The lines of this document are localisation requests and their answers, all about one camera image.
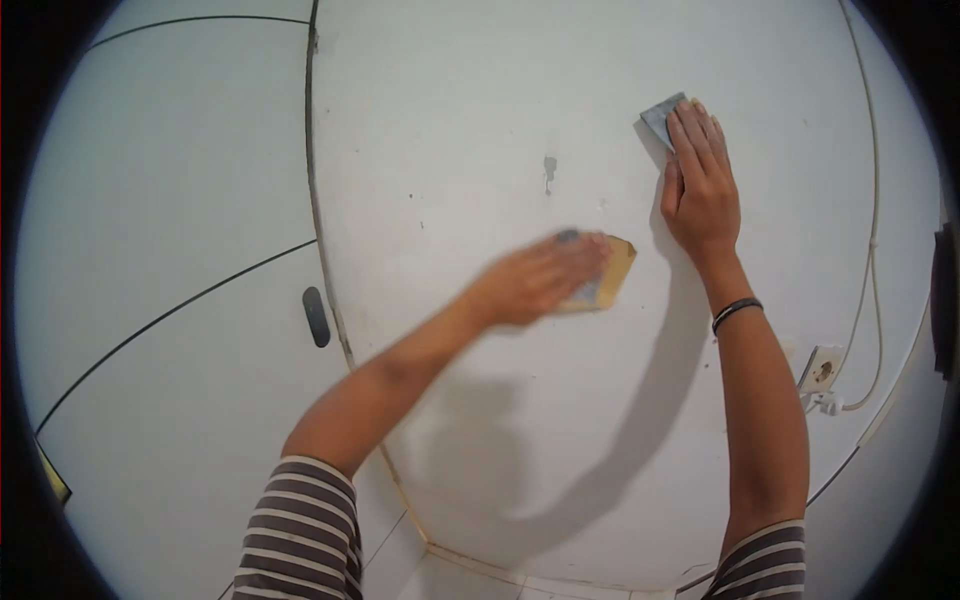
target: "white door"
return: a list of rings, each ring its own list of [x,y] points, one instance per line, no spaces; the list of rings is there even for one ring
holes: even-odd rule
[[[311,286],[323,292],[315,244],[238,277],[117,352],[40,432],[73,492],[67,520],[121,598],[228,585],[287,434],[347,372],[325,294],[332,339],[314,343]],[[383,501],[376,518],[396,522],[402,507]]]
[[[213,19],[84,55],[40,146],[17,249],[17,356],[35,429],[140,328],[315,239],[306,43],[301,23]]]

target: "wall stain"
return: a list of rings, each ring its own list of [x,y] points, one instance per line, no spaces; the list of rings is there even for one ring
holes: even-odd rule
[[[550,181],[553,180],[554,174],[557,173],[557,159],[552,156],[543,157],[543,193],[549,196],[553,192],[550,191]]]

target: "electrical outlet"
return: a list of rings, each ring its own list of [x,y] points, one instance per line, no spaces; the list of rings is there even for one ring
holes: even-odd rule
[[[843,363],[845,348],[842,346],[817,346],[806,363],[804,376],[800,378],[799,392],[813,394],[829,392]]]

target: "hand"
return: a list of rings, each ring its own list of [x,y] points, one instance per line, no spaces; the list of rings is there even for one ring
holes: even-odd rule
[[[557,235],[501,258],[461,296],[482,327],[530,324],[600,276],[612,253],[602,233]]]
[[[736,262],[740,201],[720,122],[696,100],[667,115],[676,154],[670,153],[660,212],[670,233],[705,275],[714,265]]]

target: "blue sandpaper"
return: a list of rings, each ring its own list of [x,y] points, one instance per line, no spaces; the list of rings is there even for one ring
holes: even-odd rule
[[[647,124],[647,127],[653,130],[653,132],[657,134],[657,137],[663,140],[663,143],[666,144],[670,150],[674,148],[673,144],[670,143],[670,133],[666,129],[666,115],[670,114],[670,111],[676,108],[681,100],[686,100],[686,96],[683,92],[678,92],[658,105],[644,110],[640,114],[640,118]]]

